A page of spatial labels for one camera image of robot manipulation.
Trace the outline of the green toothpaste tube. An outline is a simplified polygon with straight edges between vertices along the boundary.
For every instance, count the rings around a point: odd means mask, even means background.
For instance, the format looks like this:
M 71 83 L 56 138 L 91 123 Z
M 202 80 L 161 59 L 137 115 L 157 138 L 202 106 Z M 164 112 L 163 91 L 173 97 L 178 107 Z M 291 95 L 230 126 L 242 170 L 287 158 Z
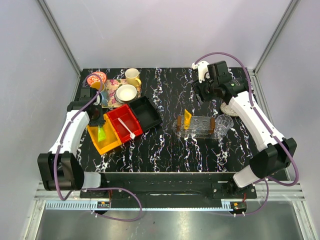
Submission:
M 102 126 L 97 127 L 97 140 L 98 142 L 102 142 L 106 139 L 106 134 Z

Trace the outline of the clear plastic cup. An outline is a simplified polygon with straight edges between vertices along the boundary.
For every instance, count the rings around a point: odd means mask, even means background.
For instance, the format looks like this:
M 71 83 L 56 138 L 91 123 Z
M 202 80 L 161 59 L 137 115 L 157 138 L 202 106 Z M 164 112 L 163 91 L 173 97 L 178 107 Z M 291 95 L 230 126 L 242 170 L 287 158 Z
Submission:
M 217 137 L 224 137 L 233 128 L 233 119 L 225 114 L 219 115 L 215 120 L 214 133 Z

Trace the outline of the yellow toothpaste tube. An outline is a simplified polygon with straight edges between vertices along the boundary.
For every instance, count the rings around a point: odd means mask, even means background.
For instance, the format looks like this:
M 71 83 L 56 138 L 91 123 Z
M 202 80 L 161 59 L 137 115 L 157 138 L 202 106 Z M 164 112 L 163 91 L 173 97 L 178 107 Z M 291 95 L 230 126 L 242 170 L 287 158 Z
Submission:
M 188 130 L 191 124 L 192 114 L 185 109 L 184 110 L 184 129 Z

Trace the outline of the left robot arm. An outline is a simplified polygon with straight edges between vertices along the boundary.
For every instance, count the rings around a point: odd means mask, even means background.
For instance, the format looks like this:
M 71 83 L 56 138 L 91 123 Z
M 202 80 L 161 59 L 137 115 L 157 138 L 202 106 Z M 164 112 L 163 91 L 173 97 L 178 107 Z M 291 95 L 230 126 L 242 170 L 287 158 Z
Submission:
M 97 89 L 83 87 L 80 97 L 67 106 L 66 120 L 62 130 L 49 149 L 41 153 L 37 164 L 44 189 L 55 191 L 81 190 L 91 188 L 98 198 L 108 193 L 108 185 L 101 181 L 98 173 L 84 172 L 77 160 L 77 149 L 84 130 L 99 128 L 106 123 L 102 111 L 103 97 Z

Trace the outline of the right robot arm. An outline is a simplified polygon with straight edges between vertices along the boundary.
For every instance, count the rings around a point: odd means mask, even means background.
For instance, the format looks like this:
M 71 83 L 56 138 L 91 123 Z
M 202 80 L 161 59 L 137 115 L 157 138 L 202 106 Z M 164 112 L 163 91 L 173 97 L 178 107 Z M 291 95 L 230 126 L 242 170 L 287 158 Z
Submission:
M 192 83 L 198 100 L 208 102 L 221 98 L 240 117 L 258 150 L 249 165 L 233 175 L 227 186 L 228 194 L 239 198 L 248 185 L 289 167 L 297 143 L 272 125 L 255 102 L 247 80 L 233 78 L 225 61 L 212 64 L 199 61 L 191 67 L 198 74 L 198 79 Z

